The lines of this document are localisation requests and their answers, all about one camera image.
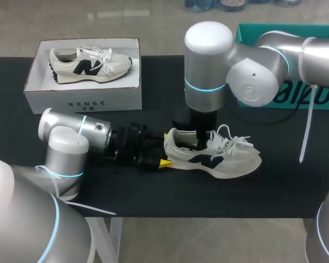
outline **shoe sole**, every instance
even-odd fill
[[[79,83],[79,82],[83,82],[83,81],[93,81],[93,82],[97,82],[99,84],[103,84],[103,83],[116,81],[120,78],[125,77],[130,72],[132,65],[133,65],[132,59],[131,58],[129,58],[129,59],[131,61],[131,66],[129,67],[128,71],[122,72],[119,74],[115,74],[113,76],[105,76],[105,77],[92,76],[92,75],[59,75],[54,71],[54,69],[51,65],[51,61],[49,62],[49,66],[50,66],[51,70],[53,71],[54,80],[58,84],[72,84],[72,83]]]
[[[258,156],[258,159],[256,158],[256,161],[253,163],[253,168],[249,171],[246,171],[244,173],[234,173],[234,174],[227,174],[227,173],[222,173],[219,171],[215,171],[209,167],[203,166],[199,163],[190,163],[190,162],[184,162],[184,161],[178,161],[176,159],[168,158],[169,161],[172,162],[170,168],[174,169],[180,169],[180,170],[203,170],[208,173],[210,173],[213,177],[217,179],[233,179],[233,178],[238,178],[242,177],[244,175],[250,174],[253,171],[255,171],[262,163],[262,159]]]

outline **tiled floor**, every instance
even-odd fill
[[[139,37],[144,55],[182,54],[186,30],[205,20],[234,32],[240,22],[329,24],[329,0],[294,8],[249,5],[244,12],[193,14],[184,0],[0,0],[0,56],[34,56],[42,39]]]
[[[144,55],[182,54],[186,30],[219,21],[329,24],[329,0],[295,8],[193,14],[184,0],[0,0],[0,56],[34,56],[42,39],[139,37]],[[121,263],[303,263],[301,219],[124,220]]]

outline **shoe box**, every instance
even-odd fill
[[[50,50],[74,49],[80,45],[112,49],[133,62],[123,78],[108,83],[83,81],[58,84],[49,65]],[[47,108],[63,112],[141,110],[141,57],[137,38],[85,38],[42,41],[24,88],[34,114]]]

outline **white shoelace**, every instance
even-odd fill
[[[92,51],[96,53],[96,55],[90,55],[91,58],[97,59],[101,62],[99,66],[92,68],[91,70],[96,70],[103,66],[103,71],[105,73],[112,72],[114,69],[109,65],[109,61],[111,60],[112,49],[99,49],[97,47],[92,47]]]
[[[229,138],[225,138],[225,137],[223,137],[219,134],[219,131],[222,128],[226,128],[228,130]],[[229,127],[226,124],[222,124],[221,126],[218,127],[217,134],[222,138],[222,143],[218,147],[217,155],[231,154],[231,155],[234,156],[235,151],[236,151],[236,145],[238,145],[238,144],[253,147],[253,144],[246,140],[247,138],[250,138],[250,136],[247,136],[247,137],[238,137],[238,136],[231,137]]]

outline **white sneaker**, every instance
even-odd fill
[[[132,59],[112,53],[111,48],[101,50],[81,45],[73,50],[51,49],[50,66],[59,84],[80,81],[106,83],[123,77],[131,68]]]
[[[229,139],[218,134],[223,127],[227,128]],[[189,148],[197,144],[196,132],[173,128],[164,139],[164,150],[172,161],[171,168],[200,169],[219,179],[236,178],[253,172],[262,162],[260,152],[246,138],[249,137],[232,138],[229,127],[223,124],[217,132],[211,131],[206,149],[195,151]]]

